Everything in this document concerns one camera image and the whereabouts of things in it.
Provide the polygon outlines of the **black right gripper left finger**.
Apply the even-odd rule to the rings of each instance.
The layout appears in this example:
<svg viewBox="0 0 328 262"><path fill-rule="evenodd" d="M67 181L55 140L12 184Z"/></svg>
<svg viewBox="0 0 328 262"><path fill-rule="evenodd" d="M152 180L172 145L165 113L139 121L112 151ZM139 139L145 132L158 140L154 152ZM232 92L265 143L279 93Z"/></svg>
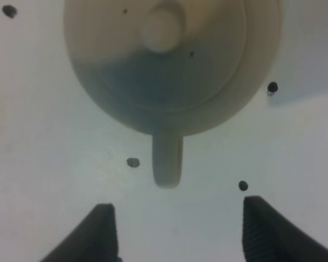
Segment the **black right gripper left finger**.
<svg viewBox="0 0 328 262"><path fill-rule="evenodd" d="M96 205L43 261L118 261L115 207Z"/></svg>

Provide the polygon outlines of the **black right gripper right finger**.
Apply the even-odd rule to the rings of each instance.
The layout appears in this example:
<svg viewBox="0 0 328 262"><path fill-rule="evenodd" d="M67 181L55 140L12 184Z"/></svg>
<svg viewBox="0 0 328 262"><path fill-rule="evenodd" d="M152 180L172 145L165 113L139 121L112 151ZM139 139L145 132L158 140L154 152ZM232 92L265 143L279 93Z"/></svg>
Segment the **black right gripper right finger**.
<svg viewBox="0 0 328 262"><path fill-rule="evenodd" d="M260 196L243 200L246 261L328 261L328 249L287 220Z"/></svg>

